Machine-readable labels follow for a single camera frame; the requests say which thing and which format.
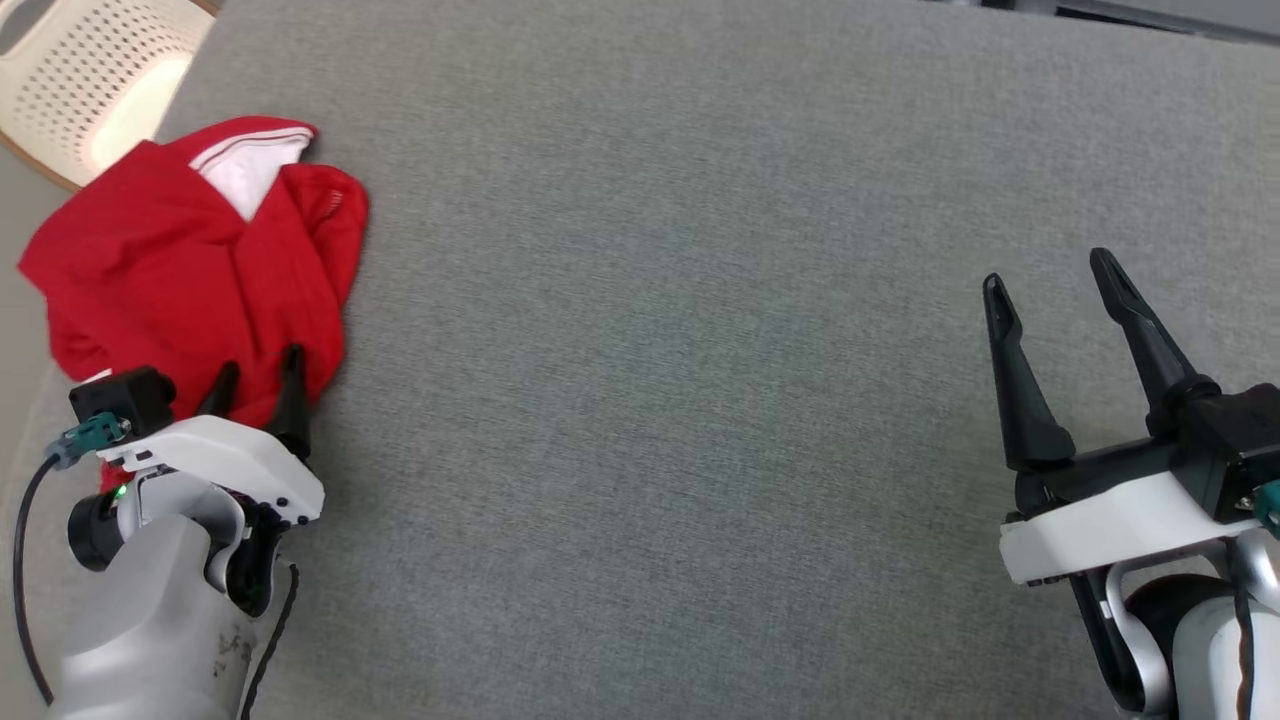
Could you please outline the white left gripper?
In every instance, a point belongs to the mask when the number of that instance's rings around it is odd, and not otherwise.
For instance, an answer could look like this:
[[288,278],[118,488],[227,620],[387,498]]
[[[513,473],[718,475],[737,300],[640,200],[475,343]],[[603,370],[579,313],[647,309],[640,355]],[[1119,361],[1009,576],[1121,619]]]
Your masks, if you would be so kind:
[[320,518],[325,489],[305,464],[311,454],[305,347],[292,343],[282,356],[265,432],[228,420],[239,378],[237,361],[223,363],[196,416],[97,452],[133,475],[123,530],[168,515],[210,530],[247,530],[253,512],[285,527]]

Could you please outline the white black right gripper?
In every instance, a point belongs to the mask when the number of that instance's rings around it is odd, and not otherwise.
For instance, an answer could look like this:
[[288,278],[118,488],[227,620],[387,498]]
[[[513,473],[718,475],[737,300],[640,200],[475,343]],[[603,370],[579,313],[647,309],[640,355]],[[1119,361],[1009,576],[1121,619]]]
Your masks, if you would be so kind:
[[[1170,436],[1187,404],[1220,395],[1220,384],[1196,370],[1110,250],[1092,249],[1089,264],[1106,313],[1125,334],[1149,405],[1146,427],[1153,437]],[[998,541],[1014,583],[1070,577],[1260,528],[1245,515],[1212,519],[1172,474],[1178,447],[1169,439],[1074,457],[1074,439],[1051,413],[1021,347],[1021,320],[1000,274],[984,278],[982,300],[1005,461],[1018,471],[1016,512],[1001,525]]]

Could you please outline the red garment with white trim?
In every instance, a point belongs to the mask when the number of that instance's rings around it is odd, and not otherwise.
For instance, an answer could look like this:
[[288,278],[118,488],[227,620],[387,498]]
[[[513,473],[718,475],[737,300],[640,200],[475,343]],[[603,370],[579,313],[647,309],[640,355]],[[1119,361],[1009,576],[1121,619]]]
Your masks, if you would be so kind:
[[371,210],[355,177],[302,160],[316,133],[237,117],[142,141],[74,193],[18,264],[45,297],[60,369],[92,380],[152,366],[183,420],[236,363],[230,416],[262,428],[298,345],[316,404],[346,354],[343,307]]

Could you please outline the cream perforated laundry basket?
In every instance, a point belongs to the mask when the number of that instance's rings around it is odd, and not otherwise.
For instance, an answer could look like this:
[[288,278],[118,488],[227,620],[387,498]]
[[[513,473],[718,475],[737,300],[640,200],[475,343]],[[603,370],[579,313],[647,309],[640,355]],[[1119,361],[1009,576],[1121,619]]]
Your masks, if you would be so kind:
[[0,0],[0,143],[74,191],[152,138],[218,0]]

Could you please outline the grey fabric sofa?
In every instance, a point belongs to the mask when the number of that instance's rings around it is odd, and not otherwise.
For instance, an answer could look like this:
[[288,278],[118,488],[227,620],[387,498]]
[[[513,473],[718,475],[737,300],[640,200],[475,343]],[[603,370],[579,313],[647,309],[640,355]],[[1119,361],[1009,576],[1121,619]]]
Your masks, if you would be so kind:
[[371,200],[253,720],[1121,720],[1012,506],[980,283],[1137,439],[1088,265],[1280,386],[1280,47],[922,0],[228,0],[159,131]]

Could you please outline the grey metal frame bracket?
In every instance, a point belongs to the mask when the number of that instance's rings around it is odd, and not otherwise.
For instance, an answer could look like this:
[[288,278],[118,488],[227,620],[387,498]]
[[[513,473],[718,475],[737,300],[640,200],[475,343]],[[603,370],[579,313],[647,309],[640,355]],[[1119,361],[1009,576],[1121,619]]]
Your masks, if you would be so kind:
[[1280,0],[957,0],[974,6],[1280,47]]

